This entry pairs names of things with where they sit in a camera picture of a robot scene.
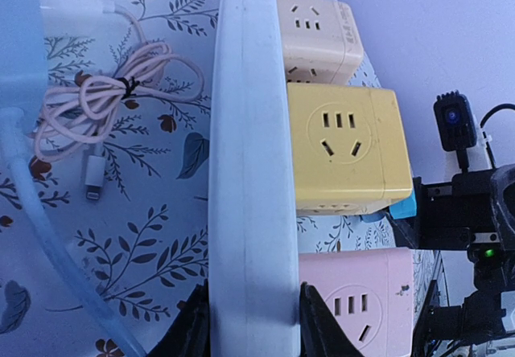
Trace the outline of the yellow cube socket adapter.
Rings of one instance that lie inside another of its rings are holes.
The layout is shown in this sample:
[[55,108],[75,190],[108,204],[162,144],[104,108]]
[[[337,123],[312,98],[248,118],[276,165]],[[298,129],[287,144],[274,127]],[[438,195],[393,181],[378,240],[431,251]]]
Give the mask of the yellow cube socket adapter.
[[289,83],[287,97],[297,212],[368,215],[411,195],[394,91]]

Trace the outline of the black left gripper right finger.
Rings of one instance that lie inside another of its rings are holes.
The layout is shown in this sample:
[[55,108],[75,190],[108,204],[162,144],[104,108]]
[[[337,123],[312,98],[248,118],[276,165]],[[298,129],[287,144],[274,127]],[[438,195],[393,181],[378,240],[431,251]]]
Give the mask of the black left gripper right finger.
[[318,290],[303,282],[300,287],[301,356],[361,357],[329,310]]

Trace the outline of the beige cube socket adapter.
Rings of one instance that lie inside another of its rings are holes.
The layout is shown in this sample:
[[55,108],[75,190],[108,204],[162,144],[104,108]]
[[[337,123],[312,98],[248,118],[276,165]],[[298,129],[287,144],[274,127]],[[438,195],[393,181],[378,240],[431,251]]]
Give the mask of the beige cube socket adapter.
[[346,85],[364,59],[351,7],[333,0],[277,0],[286,80]]

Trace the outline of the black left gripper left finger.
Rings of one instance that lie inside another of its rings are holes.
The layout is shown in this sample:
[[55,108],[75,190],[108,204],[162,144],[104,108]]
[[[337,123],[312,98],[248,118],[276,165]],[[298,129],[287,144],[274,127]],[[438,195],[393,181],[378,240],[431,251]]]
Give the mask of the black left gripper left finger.
[[154,347],[157,357],[210,356],[208,280],[197,284],[183,302],[167,333]]

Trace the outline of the pink cube socket adapter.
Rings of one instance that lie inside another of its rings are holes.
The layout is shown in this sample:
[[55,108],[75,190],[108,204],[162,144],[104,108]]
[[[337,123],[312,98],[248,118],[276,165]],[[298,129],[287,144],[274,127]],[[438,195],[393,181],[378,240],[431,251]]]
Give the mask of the pink cube socket adapter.
[[317,288],[363,355],[411,355],[414,266],[408,248],[302,254],[299,280]]

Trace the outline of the white power strip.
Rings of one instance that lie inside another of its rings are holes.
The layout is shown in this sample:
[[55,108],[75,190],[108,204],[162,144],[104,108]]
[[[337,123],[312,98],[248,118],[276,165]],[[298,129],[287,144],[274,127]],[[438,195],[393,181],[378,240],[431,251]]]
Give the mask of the white power strip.
[[299,355],[295,186],[276,0],[220,0],[208,257],[212,355]]

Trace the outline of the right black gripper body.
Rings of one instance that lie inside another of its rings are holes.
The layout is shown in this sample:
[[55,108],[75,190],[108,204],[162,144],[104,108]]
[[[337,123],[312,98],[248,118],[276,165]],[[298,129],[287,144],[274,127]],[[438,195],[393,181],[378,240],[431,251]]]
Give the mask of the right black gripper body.
[[416,244],[425,250],[465,251],[475,291],[457,306],[429,298],[414,329],[413,356],[506,339],[514,334],[514,167],[456,174],[448,183],[420,185]]

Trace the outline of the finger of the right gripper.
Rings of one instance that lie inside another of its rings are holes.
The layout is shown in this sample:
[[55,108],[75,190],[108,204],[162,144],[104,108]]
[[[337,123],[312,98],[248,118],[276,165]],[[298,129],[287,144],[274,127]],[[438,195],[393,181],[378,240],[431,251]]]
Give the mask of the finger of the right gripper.
[[419,248],[420,234],[418,221],[415,217],[395,219],[389,215],[388,222],[393,230],[397,247]]

